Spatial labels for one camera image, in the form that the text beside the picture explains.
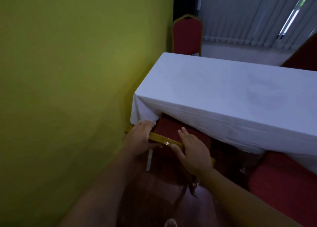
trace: yellow-green wall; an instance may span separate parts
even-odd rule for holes
[[[60,218],[120,148],[173,0],[0,0],[0,225]]]

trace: left hand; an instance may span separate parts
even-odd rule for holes
[[[149,149],[163,148],[161,144],[149,143],[149,134],[155,124],[147,120],[143,122],[139,121],[127,134],[124,148],[131,151],[134,157]]]

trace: hand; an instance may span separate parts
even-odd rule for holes
[[[182,131],[178,130],[178,134],[183,141],[185,154],[176,144],[171,144],[171,149],[185,169],[198,177],[201,177],[204,172],[210,171],[212,169],[212,163],[206,145],[195,135],[189,134],[184,127],[182,127]]]
[[[124,148],[130,151],[133,157],[149,149],[163,148],[161,144],[149,143],[149,134],[154,125],[156,125],[156,123],[151,121],[139,121],[127,134]]]

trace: table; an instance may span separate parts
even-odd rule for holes
[[[133,96],[131,123],[164,112],[252,153],[317,156],[317,72],[163,53]]]

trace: right hand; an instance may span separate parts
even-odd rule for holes
[[[171,144],[171,149],[185,169],[198,177],[201,177],[204,172],[210,171],[212,169],[212,163],[206,145],[195,135],[189,134],[184,127],[182,127],[182,131],[178,130],[178,134],[183,141],[185,154],[176,144]]]

